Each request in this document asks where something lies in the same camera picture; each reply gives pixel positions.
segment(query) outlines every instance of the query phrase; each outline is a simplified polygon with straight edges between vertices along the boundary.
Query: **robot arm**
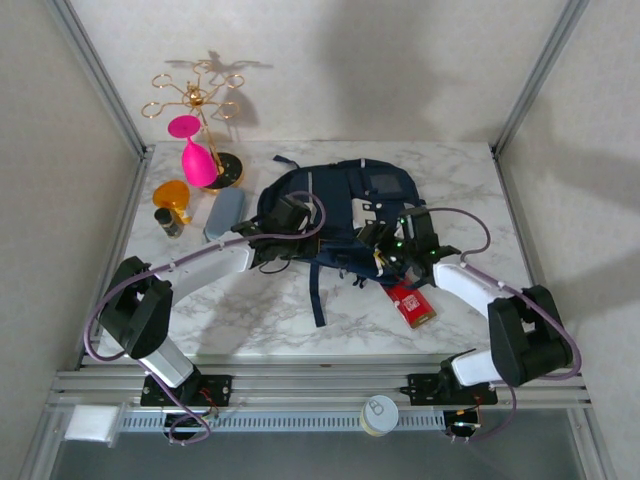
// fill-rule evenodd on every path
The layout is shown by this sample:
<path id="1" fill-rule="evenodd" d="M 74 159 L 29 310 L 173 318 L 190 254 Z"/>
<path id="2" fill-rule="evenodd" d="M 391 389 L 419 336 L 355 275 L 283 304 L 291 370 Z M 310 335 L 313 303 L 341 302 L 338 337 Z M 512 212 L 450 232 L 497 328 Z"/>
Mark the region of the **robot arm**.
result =
<path id="1" fill-rule="evenodd" d="M 298 232 L 308 221 L 309 209 L 302 202 L 284 200 L 260 225 L 244 222 L 219 239 L 214 254 L 201 255 L 197 262 L 174 268 L 163 279 L 150 276 L 118 293 L 107 303 L 100 323 L 126 353 L 140 360 L 169 387 L 180 389 L 188 401 L 196 389 L 199 372 L 168 337 L 171 308 L 188 294 L 219 278 L 248 270 L 275 258 L 313 258 L 317 238 L 304 240 L 264 239 L 234 244 L 235 239 L 260 233 Z M 358 238 L 369 245 L 385 268 L 404 275 L 407 266 L 424 283 L 449 291 L 480 312 L 489 323 L 491 349 L 455 355 L 442 363 L 441 388 L 456 391 L 485 382 L 503 381 L 519 386 L 571 363 L 567 342 L 518 297 L 492 285 L 461 262 L 460 252 L 440 246 L 426 208 L 401 213 L 403 235 L 387 225 L 370 224 Z M 197 248 L 192 255 L 211 249 Z M 137 257 L 125 260 L 111 283 L 148 270 Z M 524 295 L 560 321 L 551 294 L 544 287 L 523 290 Z M 525 332 L 524 323 L 535 328 Z"/>
<path id="2" fill-rule="evenodd" d="M 569 365 L 573 353 L 568 342 L 530 304 L 562 325 L 551 293 L 536 285 L 521 292 L 471 267 L 451 246 L 441 246 L 429 211 L 418 207 L 401 212 L 401 236 L 387 225 L 371 224 L 359 238 L 375 251 L 386 267 L 402 274 L 406 266 L 419 278 L 446 290 L 473 307 L 489 323 L 491 348 L 454 355 L 442 362 L 440 387 L 445 392 L 481 383 L 504 382 L 517 387 Z M 524 324 L 534 328 L 525 331 Z"/>

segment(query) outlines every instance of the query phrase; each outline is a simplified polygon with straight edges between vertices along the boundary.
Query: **orange glass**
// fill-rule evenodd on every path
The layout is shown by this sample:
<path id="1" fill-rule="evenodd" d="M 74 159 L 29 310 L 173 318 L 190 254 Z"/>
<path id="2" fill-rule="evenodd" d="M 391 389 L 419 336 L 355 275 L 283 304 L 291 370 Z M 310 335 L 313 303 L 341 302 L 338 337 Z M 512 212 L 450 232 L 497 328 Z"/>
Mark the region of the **orange glass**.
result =
<path id="1" fill-rule="evenodd" d="M 189 208 L 189 187 L 180 180 L 163 183 L 153 192 L 153 204 L 173 210 L 185 225 L 191 223 L 193 215 Z"/>

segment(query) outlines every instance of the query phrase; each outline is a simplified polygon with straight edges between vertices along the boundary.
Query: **small jar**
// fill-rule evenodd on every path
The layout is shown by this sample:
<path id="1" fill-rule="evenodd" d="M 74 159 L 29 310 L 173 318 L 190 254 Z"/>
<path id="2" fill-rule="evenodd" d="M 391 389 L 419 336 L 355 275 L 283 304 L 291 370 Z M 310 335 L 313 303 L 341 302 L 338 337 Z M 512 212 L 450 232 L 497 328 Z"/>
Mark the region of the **small jar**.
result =
<path id="1" fill-rule="evenodd" d="M 183 226 L 176 222 L 173 213 L 168 208 L 159 208 L 156 213 L 153 214 L 157 222 L 160 224 L 164 232 L 169 238 L 178 238 L 182 235 Z"/>

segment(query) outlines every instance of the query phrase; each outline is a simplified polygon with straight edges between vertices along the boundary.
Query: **white wall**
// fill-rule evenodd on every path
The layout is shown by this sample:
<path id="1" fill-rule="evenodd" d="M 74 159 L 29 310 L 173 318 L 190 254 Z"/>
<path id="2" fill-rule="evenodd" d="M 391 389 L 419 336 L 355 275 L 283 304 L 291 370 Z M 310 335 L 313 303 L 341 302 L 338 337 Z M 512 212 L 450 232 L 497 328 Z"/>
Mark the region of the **white wall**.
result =
<path id="1" fill-rule="evenodd" d="M 134 161 L 42 0 L 0 6 L 0 476 L 68 368 Z"/>
<path id="2" fill-rule="evenodd" d="M 243 140 L 492 141 L 563 0 L 73 0 L 145 140 L 168 122 L 140 108 L 178 101 L 189 61 L 242 73 Z M 234 62 L 244 62 L 236 67 Z"/>
<path id="3" fill-rule="evenodd" d="M 504 158 L 621 480 L 640 478 L 638 19 L 590 2 Z"/>

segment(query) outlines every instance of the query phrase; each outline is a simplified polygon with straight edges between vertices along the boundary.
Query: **black lid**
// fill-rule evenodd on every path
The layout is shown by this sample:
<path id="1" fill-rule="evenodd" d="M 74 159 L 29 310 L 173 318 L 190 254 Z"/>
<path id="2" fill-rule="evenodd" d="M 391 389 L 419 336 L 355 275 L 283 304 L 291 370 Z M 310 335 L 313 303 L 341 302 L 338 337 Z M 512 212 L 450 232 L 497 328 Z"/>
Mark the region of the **black lid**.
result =
<path id="1" fill-rule="evenodd" d="M 156 210 L 156 213 L 154 213 L 153 216 L 161 225 L 166 225 L 167 223 L 173 222 L 171 210 L 169 210 L 168 208 L 159 208 L 158 210 Z"/>

